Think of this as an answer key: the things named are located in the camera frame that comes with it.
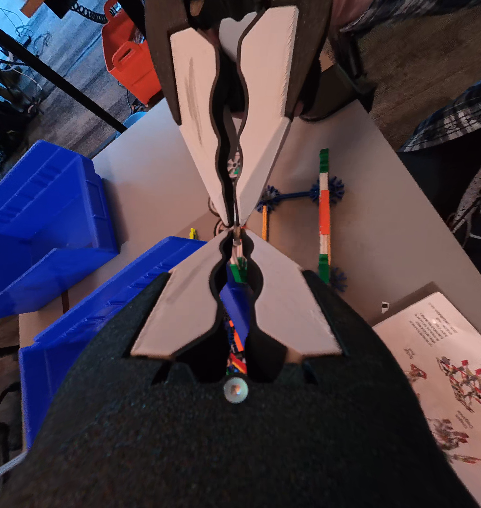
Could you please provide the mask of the black printed t-shirt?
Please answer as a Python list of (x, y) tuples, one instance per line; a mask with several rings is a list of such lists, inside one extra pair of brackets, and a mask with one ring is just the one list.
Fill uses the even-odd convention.
[(481, 131), (398, 156), (481, 272)]

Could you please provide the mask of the illustrated instruction booklet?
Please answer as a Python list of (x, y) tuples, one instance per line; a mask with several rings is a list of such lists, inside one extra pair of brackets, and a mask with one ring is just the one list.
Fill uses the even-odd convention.
[(481, 507), (481, 335), (440, 292), (374, 326), (448, 463)]

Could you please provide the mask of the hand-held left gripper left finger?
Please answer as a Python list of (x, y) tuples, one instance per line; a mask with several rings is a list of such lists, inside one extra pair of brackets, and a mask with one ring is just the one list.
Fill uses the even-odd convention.
[(199, 382), (226, 374), (224, 305), (233, 232), (224, 231), (173, 267), (130, 351), (133, 357), (182, 363)]

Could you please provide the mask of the empty blue plastic bin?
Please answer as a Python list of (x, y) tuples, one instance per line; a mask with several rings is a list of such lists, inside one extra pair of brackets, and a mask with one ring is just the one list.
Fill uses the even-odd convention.
[(39, 140), (0, 182), (0, 318), (38, 311), (119, 251), (89, 158)]

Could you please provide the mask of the orange plastic bin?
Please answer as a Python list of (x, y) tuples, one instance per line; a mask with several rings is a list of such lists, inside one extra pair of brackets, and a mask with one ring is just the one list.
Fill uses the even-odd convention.
[(143, 105), (161, 93), (161, 85), (150, 56), (148, 42), (123, 9), (116, 14), (117, 1), (106, 1), (107, 22), (102, 28), (102, 47), (106, 69)]

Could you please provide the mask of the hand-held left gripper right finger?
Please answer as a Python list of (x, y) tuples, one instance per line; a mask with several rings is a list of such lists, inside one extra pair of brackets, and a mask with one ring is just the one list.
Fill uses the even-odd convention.
[(243, 230), (241, 241), (253, 293), (245, 343), (248, 376), (272, 383), (288, 360), (341, 355), (318, 298), (319, 290), (328, 287), (257, 234)]

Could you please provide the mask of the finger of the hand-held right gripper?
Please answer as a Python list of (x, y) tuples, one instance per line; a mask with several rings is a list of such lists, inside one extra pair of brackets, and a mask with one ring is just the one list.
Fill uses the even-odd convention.
[(239, 225), (256, 208), (290, 128), (286, 102), (298, 14), (297, 6), (269, 8), (252, 19), (238, 41), (237, 70), (247, 98), (235, 183)]
[(231, 143), (224, 123), (227, 69), (218, 47), (193, 28), (170, 36), (180, 132), (225, 226), (234, 222), (228, 173)]

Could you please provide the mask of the pile of colourful construction pieces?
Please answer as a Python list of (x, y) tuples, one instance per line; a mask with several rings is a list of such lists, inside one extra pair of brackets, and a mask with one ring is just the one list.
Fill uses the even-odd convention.
[(244, 343), (240, 339), (237, 329), (228, 314), (224, 316), (224, 326), (227, 332), (229, 353), (226, 364), (226, 374), (247, 375), (247, 363), (245, 358)]

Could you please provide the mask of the blue plastic parts bin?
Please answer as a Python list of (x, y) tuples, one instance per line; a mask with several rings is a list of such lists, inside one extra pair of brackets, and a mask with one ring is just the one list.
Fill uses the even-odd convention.
[[(150, 248), (89, 296), (38, 334), (31, 346), (19, 351), (22, 417), (27, 448), (30, 449), (49, 407), (70, 368), (91, 340), (157, 277), (167, 275), (196, 251), (225, 242), (223, 232), (210, 242), (167, 237)], [(229, 338), (222, 320), (219, 338), (191, 346), (177, 353), (177, 362), (190, 366), (201, 383), (215, 383), (227, 371)]]

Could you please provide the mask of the black metal table bar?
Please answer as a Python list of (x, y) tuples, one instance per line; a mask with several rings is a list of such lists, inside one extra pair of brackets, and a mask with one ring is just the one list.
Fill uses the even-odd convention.
[(43, 76), (56, 88), (66, 93), (66, 95), (77, 101), (80, 105), (85, 107), (88, 111), (92, 112), (95, 116), (109, 124), (116, 131), (123, 133), (127, 130), (127, 128), (120, 121), (118, 121), (107, 111), (101, 108), (98, 104), (96, 104), (92, 99), (78, 90), (65, 78), (60, 76), (37, 56), (29, 52), (29, 50), (27, 50), (22, 44), (5, 33), (2, 29), (0, 29), (0, 47), (11, 52), (17, 59), (21, 60), (23, 64), (26, 64), (34, 71), (41, 74), (41, 76)]

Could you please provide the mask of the construction toy frame model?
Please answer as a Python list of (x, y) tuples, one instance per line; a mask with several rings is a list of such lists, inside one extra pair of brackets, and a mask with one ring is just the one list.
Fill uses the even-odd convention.
[(331, 207), (341, 201), (345, 194), (345, 185), (341, 179), (330, 177), (329, 149), (320, 150), (319, 177), (307, 192), (281, 194), (272, 185), (266, 187), (255, 210), (262, 213), (262, 237), (268, 234), (269, 213), (282, 201), (309, 198), (319, 210), (319, 261), (318, 274), (320, 279), (333, 289), (344, 292), (346, 275), (338, 268), (332, 267), (331, 259)]

